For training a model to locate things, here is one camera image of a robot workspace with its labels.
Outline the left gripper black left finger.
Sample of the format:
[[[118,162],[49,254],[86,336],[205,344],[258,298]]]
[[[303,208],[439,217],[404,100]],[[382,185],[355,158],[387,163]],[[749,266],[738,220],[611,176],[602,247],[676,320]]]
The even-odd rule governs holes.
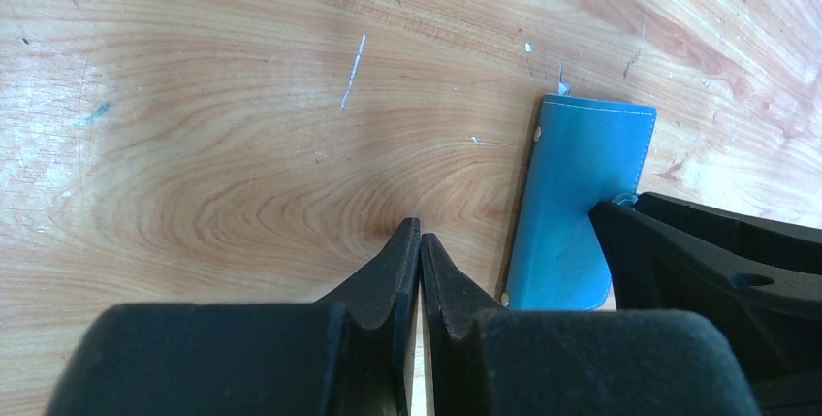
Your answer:
[[[405,415],[420,222],[312,303],[118,304],[87,330],[50,415]]]

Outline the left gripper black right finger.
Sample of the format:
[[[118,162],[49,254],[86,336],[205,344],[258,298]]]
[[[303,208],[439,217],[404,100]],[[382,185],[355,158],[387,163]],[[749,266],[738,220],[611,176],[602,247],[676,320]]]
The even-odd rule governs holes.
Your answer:
[[[686,311],[513,311],[421,244],[438,415],[756,415],[729,343]]]

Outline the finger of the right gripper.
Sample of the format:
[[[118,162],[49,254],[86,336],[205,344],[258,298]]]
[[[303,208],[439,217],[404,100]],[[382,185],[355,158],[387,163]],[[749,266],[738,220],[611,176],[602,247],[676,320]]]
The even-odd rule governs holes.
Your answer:
[[[776,268],[821,273],[821,231],[643,193],[634,209],[733,254]]]
[[[819,414],[821,273],[748,260],[634,204],[603,201],[589,213],[617,306],[704,316],[729,341],[766,414]]]

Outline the blue leather card holder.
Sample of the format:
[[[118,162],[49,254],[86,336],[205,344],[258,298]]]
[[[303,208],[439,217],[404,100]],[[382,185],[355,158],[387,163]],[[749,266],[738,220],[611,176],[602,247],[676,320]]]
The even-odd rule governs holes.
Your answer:
[[[593,310],[611,275],[590,223],[601,201],[636,193],[657,110],[544,97],[506,280],[513,310]]]

